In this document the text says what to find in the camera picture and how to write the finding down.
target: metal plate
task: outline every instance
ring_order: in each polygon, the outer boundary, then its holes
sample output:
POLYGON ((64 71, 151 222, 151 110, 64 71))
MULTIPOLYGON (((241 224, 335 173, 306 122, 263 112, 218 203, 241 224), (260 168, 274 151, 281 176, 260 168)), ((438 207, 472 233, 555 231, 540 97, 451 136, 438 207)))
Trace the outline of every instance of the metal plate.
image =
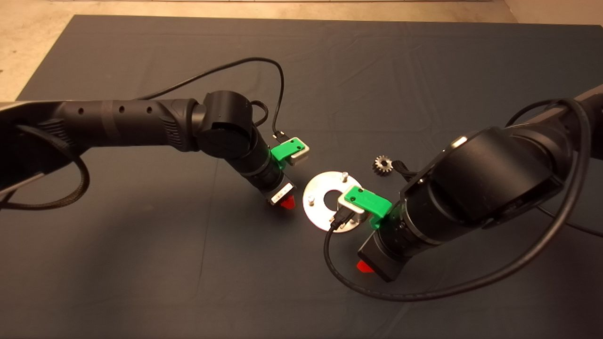
MULTIPOLYGON (((330 219, 336 211, 324 204, 324 196, 330 191, 346 192, 350 187, 362 187, 360 183, 345 172, 323 172, 308 182, 303 191, 303 209, 308 219, 319 229, 328 231, 331 228, 330 219)), ((353 230, 360 220, 354 218, 346 225, 335 230, 335 233, 344 233, 353 230)))

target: red tip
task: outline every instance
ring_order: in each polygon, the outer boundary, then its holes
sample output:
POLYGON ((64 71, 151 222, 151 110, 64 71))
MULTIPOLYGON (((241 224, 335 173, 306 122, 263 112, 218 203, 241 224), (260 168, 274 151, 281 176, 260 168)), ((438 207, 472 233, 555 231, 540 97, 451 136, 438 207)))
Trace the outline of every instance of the red tip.
POLYGON ((280 205, 286 209, 294 209, 295 208, 295 197, 293 195, 288 196, 283 201, 281 201, 280 205))
POLYGON ((366 262, 360 260, 357 264, 356 264, 356 268, 362 272, 362 273, 373 273, 373 269, 367 265, 366 262))

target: wire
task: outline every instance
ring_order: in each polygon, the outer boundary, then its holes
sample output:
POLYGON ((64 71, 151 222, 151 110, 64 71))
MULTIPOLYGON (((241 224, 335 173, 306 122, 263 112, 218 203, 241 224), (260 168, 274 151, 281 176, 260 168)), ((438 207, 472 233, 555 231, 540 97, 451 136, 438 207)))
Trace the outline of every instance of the wire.
POLYGON ((0 201, 0 211, 2 210, 2 205, 8 203, 8 201, 13 197, 13 195, 17 193, 17 190, 10 191, 4 195, 2 201, 0 201))
POLYGON ((261 102, 261 101, 259 101, 259 100, 254 100, 254 101, 252 101, 252 102, 251 102, 251 105, 252 105, 252 106, 258 106, 258 107, 260 107, 260 108, 261 108, 261 109, 264 111, 264 116, 263 116, 263 117, 262 117, 260 120, 258 120, 258 121, 256 121, 256 122, 254 122, 254 123, 253 123, 253 125, 254 125, 255 127, 259 127, 259 126, 261 126, 263 123, 265 123, 265 122, 266 122, 266 120, 268 120, 268 114, 269 114, 269 113, 268 113, 268 107, 267 107, 267 106, 266 106, 266 105, 265 105, 263 102, 261 102))
MULTIPOLYGON (((536 209, 538 209, 540 212, 548 215, 551 218, 555 217, 555 215, 552 212, 550 212, 549 210, 547 210, 546 208, 544 208, 542 206, 536 206, 536 209)), ((572 223, 570 221, 566 221, 566 225, 568 225, 569 227, 572 227, 572 228, 574 228, 576 230, 580 230, 580 231, 582 231, 584 233, 588 233, 590 235, 594 235, 594 236, 598 236, 600 238, 603 238, 603 232, 600 232, 600 231, 597 231, 597 230, 593 230, 593 229, 589 229, 588 227, 584 227, 582 225, 575 224, 575 223, 572 223)))
POLYGON ((9 203, 8 200, 13 196, 13 194, 16 192, 16 190, 11 191, 7 195, 5 195, 4 198, 2 199, 2 201, 0 202, 0 209, 18 209, 18 210, 22 210, 22 211, 41 211, 41 210, 46 210, 46 209, 55 209, 55 208, 65 207, 65 206, 75 203, 77 200, 79 200, 84 195, 84 193, 86 193, 86 191, 88 190, 88 186, 90 186, 90 174, 88 172, 88 169, 86 168, 86 164, 81 160, 81 158, 79 156, 76 156, 73 153, 71 153, 71 151, 69 150, 69 144, 67 144, 65 141, 55 137, 54 135, 51 135, 42 130, 39 130, 38 128, 25 126, 25 125, 17 125, 16 128, 18 128, 19 130, 21 130, 25 133, 28 133, 29 135, 33 135, 36 138, 39 138, 39 139, 47 142, 48 144, 50 144, 50 146, 54 147, 56 150, 61 152, 69 160, 73 161, 76 164, 76 166, 78 167, 78 169, 80 170, 81 181, 80 181, 80 184, 78 185, 78 187, 73 192, 71 192, 69 195, 67 195, 61 199, 51 201, 49 203, 42 203, 42 204, 9 203))
POLYGON ((414 176, 417 175, 417 172, 409 170, 408 167, 406 167, 406 165, 400 160, 392 161, 391 166, 396 172, 400 173, 400 175, 406 181, 410 181, 414 176))
MULTIPOLYGON (((524 114, 528 113, 529 111, 531 111, 531 110, 533 110, 533 109, 536 109, 536 108, 541 107, 541 106, 549 106, 549 105, 553 105, 553 104, 555 104, 555 103, 557 103, 557 102, 558 102, 558 100, 543 100, 543 101, 538 101, 537 103, 530 104, 530 105, 528 105, 528 106, 526 106, 526 107, 522 108, 522 109, 521 109, 519 112, 515 113, 515 114, 514 114, 514 115, 511 117, 511 119, 509 119, 509 121, 507 121, 507 123, 505 124, 505 127, 509 127, 509 126, 513 125, 513 124, 514 124, 514 123, 517 121, 517 119, 521 118, 521 117, 522 117, 524 114)), ((542 212, 542 213, 544 213, 544 214, 548 215, 548 216, 549 216, 549 217, 551 217, 551 218, 554 218, 554 217, 555 217, 555 215, 554 215, 553 213, 551 213, 551 212, 547 211, 547 210, 546 210, 544 207, 542 207, 542 206, 536 206, 536 208, 537 208, 537 209, 538 209, 540 212, 542 212)), ((571 222, 569 222, 569 221, 568 221, 568 222, 566 222, 566 225, 568 225, 569 227, 574 228, 574 229, 576 229, 576 230, 580 230, 580 231, 582 231, 582 232, 588 233, 588 234, 590 234, 590 235, 594 235, 594 236, 598 236, 598 237, 603 238, 603 232, 599 232, 599 231, 597 231, 597 230, 593 230, 593 229, 590 229, 590 228, 588 228, 588 227, 584 227, 584 226, 579 225, 579 224, 571 223, 571 222)))
POLYGON ((555 104, 557 102, 558 102, 558 100, 555 100, 555 99, 553 99, 553 100, 542 100, 542 101, 538 101, 536 103, 527 105, 526 107, 522 108, 519 112, 515 113, 511 117, 511 119, 509 119, 509 121, 507 121, 507 124, 505 125, 505 127, 509 127, 509 126, 513 125, 517 121, 517 119, 519 119, 521 116, 523 116, 524 114, 528 113, 529 111, 531 111, 533 109, 536 109, 536 108, 541 107, 541 106, 552 105, 552 104, 555 104))
POLYGON ((283 68, 280 66, 280 64, 278 62, 276 62, 275 60, 269 59, 269 58, 263 58, 263 57, 249 57, 249 58, 244 58, 244 59, 240 59, 231 63, 227 63, 225 65, 222 66, 218 66, 212 69, 208 69, 207 71, 204 71, 202 73, 199 73, 197 75, 194 75, 186 80, 183 80, 175 85, 172 85, 170 87, 167 87, 165 89, 162 90, 158 90, 157 92, 153 92, 151 94, 147 94, 147 95, 143 95, 141 97, 136 98, 136 100, 151 100, 151 99, 155 99, 161 95, 164 95, 166 93, 170 93, 178 88, 181 88, 182 86, 185 86, 193 81, 197 81, 203 77, 206 77, 210 74, 213 74, 215 72, 219 72, 219 71, 223 71, 225 69, 228 68, 232 68, 244 63, 248 63, 248 62, 265 62, 265 63, 271 63, 272 65, 276 66, 276 68, 279 70, 279 75, 280 75, 280 91, 279 91, 279 99, 276 103, 276 108, 274 109, 274 116, 272 117, 272 132, 274 133, 274 135, 278 134, 278 131, 276 129, 276 119, 279 116, 279 111, 280 111, 280 104, 283 101, 283 93, 285 91, 285 75, 283 73, 283 68))
POLYGON ((508 265, 490 273, 485 276, 469 280, 460 284, 456 284, 446 288, 440 288, 433 291, 425 291, 420 293, 406 293, 406 294, 393 294, 383 293, 378 291, 369 290, 354 282, 345 278, 341 273, 337 271, 329 255, 329 243, 331 236, 333 235, 334 227, 327 232, 324 238, 323 254, 324 260, 326 261, 327 267, 331 273, 345 286, 351 290, 356 291, 368 297, 375 299, 387 300, 392 302, 418 302, 424 300, 440 299, 444 297, 454 296, 469 291, 476 290, 478 288, 493 284, 508 276, 511 276, 515 272, 519 271, 525 265, 530 263, 542 250, 550 243, 553 237, 559 232, 566 220, 569 218, 573 208, 576 206, 580 192, 586 180, 586 172, 588 170, 590 160, 590 147, 591 147, 591 135, 590 135, 590 123, 589 118, 584 111, 584 108, 580 103, 573 99, 562 99, 557 101, 568 107, 577 117, 580 126, 580 144, 578 149, 578 160, 572 174, 572 178, 569 183, 566 195, 563 198, 561 207, 557 212, 554 220, 550 223, 549 227, 542 234, 530 249, 524 252, 521 256, 516 258, 513 262, 508 265))

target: gear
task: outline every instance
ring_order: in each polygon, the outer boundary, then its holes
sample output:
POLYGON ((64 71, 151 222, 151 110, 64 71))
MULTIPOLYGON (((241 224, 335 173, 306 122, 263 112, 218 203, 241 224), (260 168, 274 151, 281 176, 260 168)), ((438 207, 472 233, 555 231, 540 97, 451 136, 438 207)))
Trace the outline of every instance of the gear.
POLYGON ((378 156, 373 162, 373 171, 378 176, 388 176, 393 169, 394 167, 391 165, 391 159, 388 156, 378 156))

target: black fabric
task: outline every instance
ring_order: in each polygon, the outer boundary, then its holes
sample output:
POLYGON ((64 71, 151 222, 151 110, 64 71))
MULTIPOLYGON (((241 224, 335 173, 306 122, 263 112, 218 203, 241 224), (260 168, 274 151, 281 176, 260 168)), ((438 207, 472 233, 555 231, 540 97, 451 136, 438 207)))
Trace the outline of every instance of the black fabric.
MULTIPOLYGON (((266 21, 76 16, 19 99, 133 98, 248 56, 282 63, 278 129, 311 158, 287 173, 348 171, 395 200, 381 154, 420 169, 460 134, 503 125, 538 100, 603 82, 603 30, 589 26, 266 21)), ((220 89, 272 110, 277 71, 245 65, 169 95, 220 89)), ((260 129, 265 138, 269 126, 260 129)), ((56 211, 0 213, 0 337, 597 338, 603 335, 603 243, 570 228, 516 275, 422 303, 371 300, 328 272, 324 232, 274 209, 228 165, 169 147, 84 154, 92 183, 56 211)), ((573 220, 602 230, 600 161, 573 220)), ((41 202, 69 192, 70 166, 20 190, 41 202)), ((557 201, 547 206, 553 208, 557 201)), ((422 291, 506 264, 545 229, 534 211, 412 259, 394 283, 356 271, 368 225, 333 237, 348 277, 422 291)))

